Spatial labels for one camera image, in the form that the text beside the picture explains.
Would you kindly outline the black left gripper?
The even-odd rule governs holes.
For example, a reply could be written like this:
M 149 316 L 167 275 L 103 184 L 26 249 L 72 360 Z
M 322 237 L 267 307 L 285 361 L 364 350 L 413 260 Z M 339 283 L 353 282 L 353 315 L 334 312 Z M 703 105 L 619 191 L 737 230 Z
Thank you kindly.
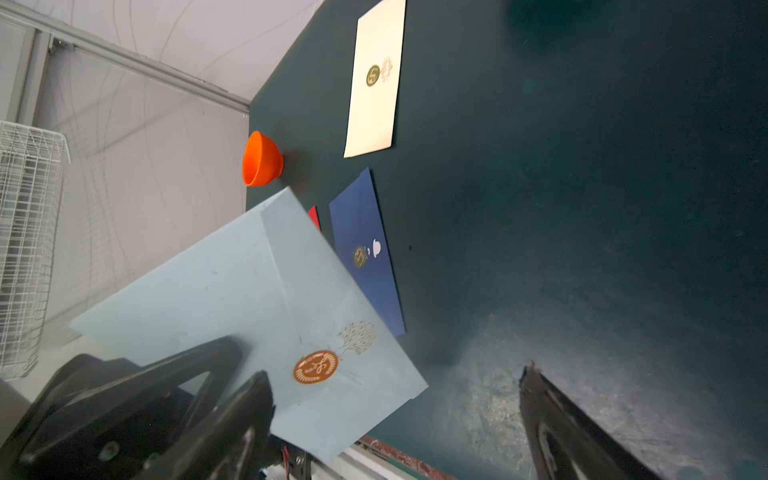
M 61 367 L 1 447 L 4 479 L 132 479 L 210 413 L 242 360 L 222 337 L 139 367 Z

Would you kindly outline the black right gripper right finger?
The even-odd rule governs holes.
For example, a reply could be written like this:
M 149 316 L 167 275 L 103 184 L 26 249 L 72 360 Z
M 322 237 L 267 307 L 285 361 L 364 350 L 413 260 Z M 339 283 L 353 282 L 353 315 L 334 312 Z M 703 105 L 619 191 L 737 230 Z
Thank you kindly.
M 521 418 L 540 479 L 657 479 L 533 364 L 519 382 Z

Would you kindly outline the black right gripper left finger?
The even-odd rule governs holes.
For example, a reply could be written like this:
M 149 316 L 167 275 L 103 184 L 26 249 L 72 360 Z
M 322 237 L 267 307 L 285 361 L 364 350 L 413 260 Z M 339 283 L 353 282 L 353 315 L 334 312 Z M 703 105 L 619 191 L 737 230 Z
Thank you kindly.
M 259 371 L 137 477 L 255 479 L 275 463 L 274 413 L 268 374 Z

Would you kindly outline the light blue envelope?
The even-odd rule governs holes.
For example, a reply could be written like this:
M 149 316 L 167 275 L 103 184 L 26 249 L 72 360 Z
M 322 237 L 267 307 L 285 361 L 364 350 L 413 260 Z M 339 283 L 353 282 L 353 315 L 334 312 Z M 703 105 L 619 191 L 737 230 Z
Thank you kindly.
M 231 388 L 268 375 L 272 433 L 327 460 L 427 387 L 408 355 L 284 189 L 101 301 L 73 329 L 147 365 L 229 336 Z

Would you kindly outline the dark blue envelope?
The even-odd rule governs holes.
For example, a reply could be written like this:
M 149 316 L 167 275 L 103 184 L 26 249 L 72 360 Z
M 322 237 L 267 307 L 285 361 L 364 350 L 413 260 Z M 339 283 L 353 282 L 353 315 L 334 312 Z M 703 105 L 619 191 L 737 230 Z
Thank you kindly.
M 406 333 L 371 171 L 363 170 L 330 204 L 335 250 L 393 336 Z

